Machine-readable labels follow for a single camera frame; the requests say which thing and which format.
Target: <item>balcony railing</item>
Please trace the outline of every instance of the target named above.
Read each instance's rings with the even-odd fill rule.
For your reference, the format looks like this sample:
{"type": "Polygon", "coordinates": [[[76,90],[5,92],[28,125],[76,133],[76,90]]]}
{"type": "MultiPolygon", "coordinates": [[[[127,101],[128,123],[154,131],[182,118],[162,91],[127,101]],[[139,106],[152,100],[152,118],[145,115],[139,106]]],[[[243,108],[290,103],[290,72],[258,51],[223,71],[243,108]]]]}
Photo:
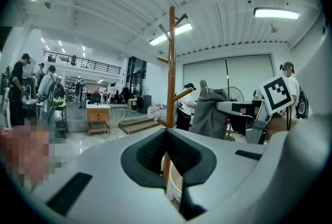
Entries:
{"type": "Polygon", "coordinates": [[[120,69],[121,69],[121,67],[118,66],[104,64],[89,59],[67,55],[64,53],[57,53],[57,52],[44,51],[44,59],[46,62],[49,63],[66,64],[66,65],[71,65],[73,67],[88,68],[105,73],[113,73],[116,75],[120,74],[120,69]]]}

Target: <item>black speaker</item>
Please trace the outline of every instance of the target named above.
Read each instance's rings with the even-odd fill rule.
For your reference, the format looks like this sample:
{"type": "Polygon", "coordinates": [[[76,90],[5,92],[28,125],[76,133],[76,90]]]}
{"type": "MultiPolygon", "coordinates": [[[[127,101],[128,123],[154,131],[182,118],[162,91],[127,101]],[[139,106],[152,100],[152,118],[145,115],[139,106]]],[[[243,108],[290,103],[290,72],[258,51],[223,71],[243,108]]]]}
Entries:
{"type": "Polygon", "coordinates": [[[137,97],[137,112],[146,114],[148,107],[151,105],[151,98],[150,95],[137,97]]]}

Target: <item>black backpack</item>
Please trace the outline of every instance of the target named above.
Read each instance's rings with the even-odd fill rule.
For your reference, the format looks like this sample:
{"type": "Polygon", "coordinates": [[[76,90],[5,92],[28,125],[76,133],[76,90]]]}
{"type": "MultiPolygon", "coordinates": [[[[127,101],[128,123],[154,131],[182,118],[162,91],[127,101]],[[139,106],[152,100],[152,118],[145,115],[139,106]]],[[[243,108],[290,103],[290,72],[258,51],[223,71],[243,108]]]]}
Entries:
{"type": "Polygon", "coordinates": [[[79,89],[80,86],[81,86],[81,82],[76,83],[76,87],[75,87],[75,89],[79,89]]]}
{"type": "Polygon", "coordinates": [[[48,90],[48,102],[52,108],[61,106],[64,103],[64,88],[63,86],[54,81],[48,90]]]}
{"type": "Polygon", "coordinates": [[[41,75],[38,78],[38,86],[40,87],[40,83],[42,82],[42,79],[45,77],[45,74],[43,70],[41,69],[41,75]]]}
{"type": "Polygon", "coordinates": [[[308,117],[308,111],[309,111],[309,101],[307,99],[307,96],[305,95],[305,92],[300,86],[300,97],[299,97],[299,103],[295,107],[296,110],[296,118],[302,118],[307,119],[308,117]]]}

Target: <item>wooden coat rack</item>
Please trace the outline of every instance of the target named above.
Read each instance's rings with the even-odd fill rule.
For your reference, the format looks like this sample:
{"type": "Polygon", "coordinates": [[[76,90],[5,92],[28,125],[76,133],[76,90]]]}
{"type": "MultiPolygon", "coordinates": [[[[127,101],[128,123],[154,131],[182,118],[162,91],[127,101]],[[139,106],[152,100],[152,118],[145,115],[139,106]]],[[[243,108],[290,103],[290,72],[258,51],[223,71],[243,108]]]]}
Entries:
{"type": "MultiPolygon", "coordinates": [[[[159,25],[159,28],[166,36],[169,42],[169,50],[168,50],[168,59],[163,57],[158,57],[159,61],[164,63],[168,63],[168,92],[167,92],[167,116],[166,122],[157,119],[157,122],[167,128],[173,128],[173,119],[174,119],[174,103],[181,99],[183,96],[189,94],[193,91],[192,88],[189,88],[179,95],[175,96],[175,66],[176,66],[176,54],[175,54],[175,29],[179,26],[179,24],[185,19],[188,18],[186,14],[183,14],[180,18],[175,16],[175,8],[170,7],[170,34],[168,35],[167,31],[164,29],[162,25],[159,25]]],[[[163,168],[163,178],[168,183],[169,173],[170,173],[170,165],[171,160],[169,155],[165,154],[165,162],[163,168]]]]}

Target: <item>wooden cabinet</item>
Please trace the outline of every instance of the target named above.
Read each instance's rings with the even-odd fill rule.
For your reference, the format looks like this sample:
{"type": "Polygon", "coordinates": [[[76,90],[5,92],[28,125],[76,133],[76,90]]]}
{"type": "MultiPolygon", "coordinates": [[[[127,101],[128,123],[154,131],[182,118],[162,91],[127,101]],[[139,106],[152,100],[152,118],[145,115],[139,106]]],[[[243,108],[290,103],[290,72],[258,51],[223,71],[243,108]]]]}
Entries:
{"type": "Polygon", "coordinates": [[[108,121],[109,107],[105,106],[108,105],[96,105],[95,108],[87,109],[88,129],[90,133],[105,132],[106,130],[110,132],[108,121]]]}

